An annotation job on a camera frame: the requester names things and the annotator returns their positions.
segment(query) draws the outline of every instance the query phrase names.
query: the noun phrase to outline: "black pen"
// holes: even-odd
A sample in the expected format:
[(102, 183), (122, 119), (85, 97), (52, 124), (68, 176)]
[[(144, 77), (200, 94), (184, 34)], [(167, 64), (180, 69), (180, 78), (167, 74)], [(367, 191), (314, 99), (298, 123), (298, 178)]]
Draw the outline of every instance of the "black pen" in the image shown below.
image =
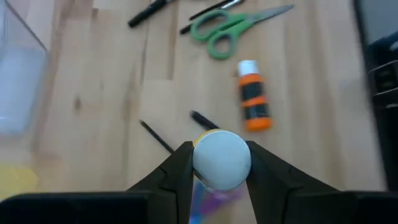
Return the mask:
[(155, 14), (155, 12), (161, 10), (167, 3), (173, 0), (156, 0), (154, 3), (150, 4), (146, 9), (140, 12), (138, 15), (134, 16), (129, 21), (129, 27), (133, 28), (138, 25), (140, 22), (148, 19), (151, 15)]

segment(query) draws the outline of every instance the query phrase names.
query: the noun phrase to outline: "transparent container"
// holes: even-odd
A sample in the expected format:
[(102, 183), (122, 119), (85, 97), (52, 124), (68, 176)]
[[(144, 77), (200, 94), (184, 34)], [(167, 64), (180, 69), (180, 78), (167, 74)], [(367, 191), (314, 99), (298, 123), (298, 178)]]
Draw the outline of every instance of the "transparent container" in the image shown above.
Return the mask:
[(0, 135), (28, 127), (44, 76), (47, 50), (5, 0), (0, 0)]

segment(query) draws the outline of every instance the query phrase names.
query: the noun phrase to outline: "scissors blade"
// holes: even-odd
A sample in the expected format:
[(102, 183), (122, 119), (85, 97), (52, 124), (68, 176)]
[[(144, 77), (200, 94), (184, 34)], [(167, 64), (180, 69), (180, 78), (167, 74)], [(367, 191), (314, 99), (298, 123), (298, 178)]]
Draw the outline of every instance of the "scissors blade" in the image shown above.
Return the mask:
[(286, 6), (279, 6), (279, 7), (273, 7), (270, 9), (263, 10), (261, 12), (252, 14), (248, 17), (248, 20), (250, 22), (260, 22), (266, 19), (270, 19), (272, 17), (281, 15), (282, 13), (285, 13), (289, 10), (291, 10), (294, 7), (294, 5), (286, 5)]

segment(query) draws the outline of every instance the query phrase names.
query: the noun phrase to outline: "white bottle cap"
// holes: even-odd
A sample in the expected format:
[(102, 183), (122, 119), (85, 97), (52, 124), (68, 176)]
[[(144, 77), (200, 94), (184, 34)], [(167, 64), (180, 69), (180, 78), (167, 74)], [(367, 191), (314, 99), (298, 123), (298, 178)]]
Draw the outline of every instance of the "white bottle cap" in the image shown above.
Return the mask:
[(259, 74), (259, 66), (256, 60), (243, 60), (238, 64), (239, 76)]
[(208, 187), (235, 189), (246, 180), (251, 169), (249, 146), (230, 131), (211, 131), (195, 144), (193, 168)]

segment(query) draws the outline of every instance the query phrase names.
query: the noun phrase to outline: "orange paint bottle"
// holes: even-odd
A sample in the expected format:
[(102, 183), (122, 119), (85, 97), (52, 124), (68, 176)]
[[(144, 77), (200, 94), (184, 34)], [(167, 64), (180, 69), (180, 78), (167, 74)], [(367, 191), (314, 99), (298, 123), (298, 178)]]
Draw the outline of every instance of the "orange paint bottle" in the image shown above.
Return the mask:
[(268, 100), (263, 89), (257, 61), (243, 60), (238, 65), (239, 88), (247, 131), (262, 131), (272, 126)]

